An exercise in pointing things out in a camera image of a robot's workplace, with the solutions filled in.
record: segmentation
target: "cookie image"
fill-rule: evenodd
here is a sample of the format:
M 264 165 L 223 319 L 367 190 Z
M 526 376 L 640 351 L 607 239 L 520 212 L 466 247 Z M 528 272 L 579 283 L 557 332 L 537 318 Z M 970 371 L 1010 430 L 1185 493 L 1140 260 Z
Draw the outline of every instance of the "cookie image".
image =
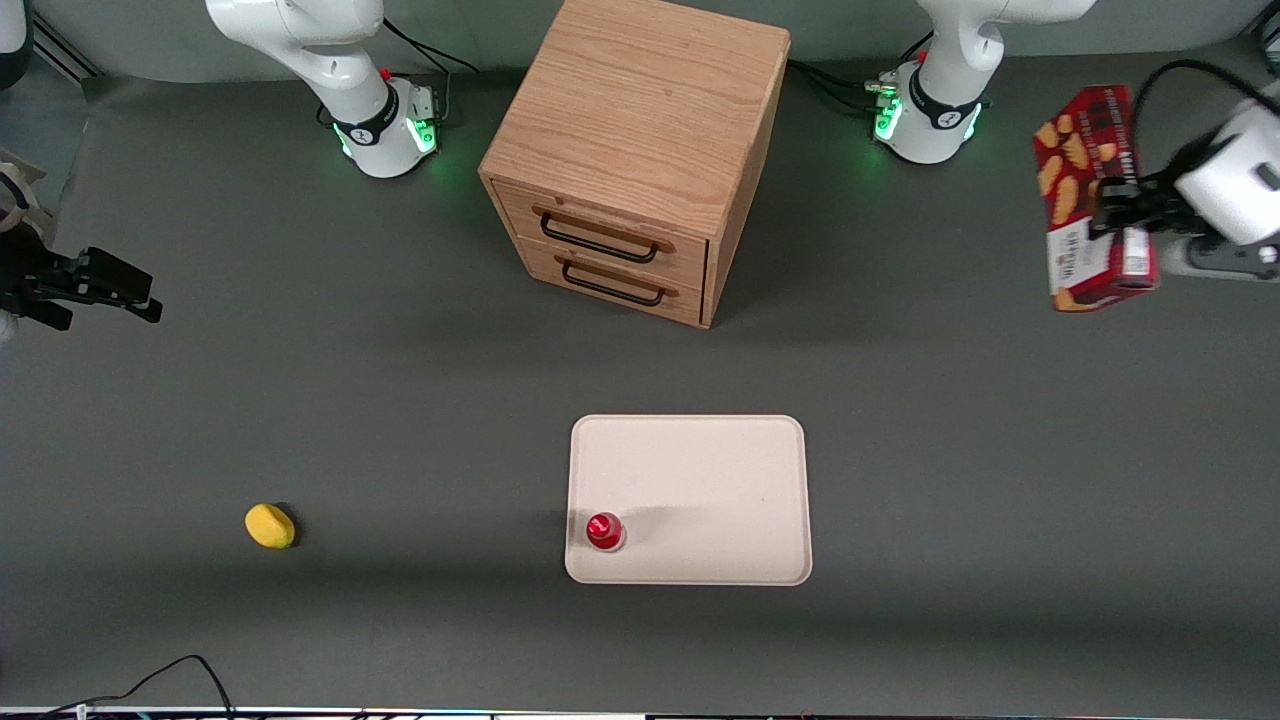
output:
M 1101 182 L 1102 181 L 1093 181 L 1093 182 L 1091 182 L 1089 183 L 1089 190 L 1085 193 L 1085 197 L 1088 199 L 1087 202 L 1089 204 L 1089 214 L 1091 215 L 1096 215 L 1098 213 L 1098 183 L 1101 183 Z
M 1057 197 L 1053 200 L 1053 224 L 1066 224 L 1079 202 L 1080 183 L 1071 176 L 1066 176 L 1062 182 L 1057 183 Z
M 1080 133 L 1074 132 L 1071 137 L 1066 138 L 1066 142 L 1062 143 L 1062 152 L 1066 154 L 1066 159 L 1076 168 L 1084 170 L 1089 167 L 1089 151 L 1084 149 Z
M 1070 290 L 1060 287 L 1053 293 L 1053 309 L 1060 313 L 1079 313 L 1080 310 L 1089 310 L 1089 306 L 1080 305 L 1075 301 L 1075 296 L 1071 295 Z
M 1041 145 L 1044 147 L 1052 150 L 1057 147 L 1057 129 L 1055 129 L 1051 123 L 1044 123 L 1041 126 L 1041 129 L 1036 131 L 1036 140 L 1041 141 Z
M 1062 174 L 1062 158 L 1053 155 L 1044 163 L 1044 167 L 1039 172 L 1041 197 L 1048 197 L 1060 174 Z

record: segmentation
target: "wooden drawer cabinet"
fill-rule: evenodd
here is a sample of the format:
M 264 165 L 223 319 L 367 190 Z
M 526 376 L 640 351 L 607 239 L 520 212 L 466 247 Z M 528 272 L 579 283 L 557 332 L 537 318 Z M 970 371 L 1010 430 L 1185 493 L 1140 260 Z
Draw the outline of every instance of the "wooden drawer cabinet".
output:
M 564 0 L 480 164 L 529 273 L 710 327 L 790 45 L 659 0 Z

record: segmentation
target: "gray table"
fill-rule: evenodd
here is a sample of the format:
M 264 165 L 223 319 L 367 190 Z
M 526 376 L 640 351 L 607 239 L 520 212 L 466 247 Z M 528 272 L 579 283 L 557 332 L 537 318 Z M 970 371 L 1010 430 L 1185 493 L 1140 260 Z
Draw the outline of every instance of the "gray table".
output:
M 202 652 L 241 705 L 1276 716 L 1280 291 L 1047 296 L 1030 135 L 1165 59 L 1012 59 L 938 168 L 791 77 L 709 333 L 525 275 L 475 176 L 516 77 L 460 78 L 443 154 L 387 182 L 300 83 L 95 86 L 59 246 L 166 314 L 0 355 L 0 698 Z M 1153 161 L 1234 101 L 1158 95 Z M 589 413 L 797 418 L 812 579 L 571 582 Z M 303 547 L 250 542 L 261 501 Z M 138 702 L 214 698 L 188 669 Z

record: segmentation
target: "red bottle cap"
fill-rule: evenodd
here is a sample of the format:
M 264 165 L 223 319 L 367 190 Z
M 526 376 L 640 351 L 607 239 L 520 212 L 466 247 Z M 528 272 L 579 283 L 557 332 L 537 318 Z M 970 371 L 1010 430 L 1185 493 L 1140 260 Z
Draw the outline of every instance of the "red bottle cap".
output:
M 598 512 L 586 521 L 586 539 L 599 550 L 613 550 L 622 543 L 622 520 L 613 512 Z

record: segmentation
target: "black metal handle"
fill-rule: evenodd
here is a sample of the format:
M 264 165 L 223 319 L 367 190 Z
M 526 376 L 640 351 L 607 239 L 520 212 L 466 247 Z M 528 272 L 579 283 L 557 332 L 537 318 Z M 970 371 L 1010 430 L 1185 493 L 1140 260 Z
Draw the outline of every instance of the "black metal handle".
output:
M 603 292 L 609 297 L 617 297 L 618 300 L 635 302 L 636 305 L 641 305 L 644 307 L 657 307 L 658 304 L 662 302 L 662 296 L 666 293 L 666 291 L 659 287 L 657 297 L 640 297 L 639 295 L 631 295 L 630 292 L 622 292 L 621 290 L 604 287 L 603 284 L 594 283 L 591 281 L 575 278 L 573 275 L 568 274 L 570 268 L 572 268 L 573 265 L 568 260 L 561 260 L 561 261 L 564 263 L 564 266 L 561 269 L 561 275 L 564 277 L 564 282 L 567 282 L 568 284 L 576 284 L 577 287 L 585 287 L 586 290 L 590 291 Z
M 596 252 L 603 252 L 603 254 L 605 254 L 605 255 L 608 255 L 611 258 L 617 258 L 620 260 L 626 260 L 628 263 L 636 263 L 636 264 L 640 264 L 640 265 L 643 265 L 645 263 L 653 263 L 653 259 L 658 256 L 658 243 L 657 242 L 653 243 L 653 246 L 649 247 L 649 252 L 648 254 L 645 254 L 645 255 L 636 255 L 635 252 L 627 252 L 626 250 L 618 250 L 616 247 L 609 247 L 608 245 L 600 245 L 599 242 L 591 242 L 590 240 L 586 240 L 584 237 L 577 237 L 577 236 L 572 236 L 572 234 L 563 233 L 563 232 L 559 232 L 559 231 L 553 231 L 552 228 L 549 228 L 547 225 L 547 223 L 549 223 L 549 222 L 552 222 L 552 214 L 550 213 L 543 213 L 543 222 L 541 222 L 543 234 L 545 234 L 547 237 L 549 237 L 552 240 L 558 240 L 561 242 L 567 242 L 570 245 L 576 245 L 579 247 L 585 247 L 588 250 L 594 250 Z

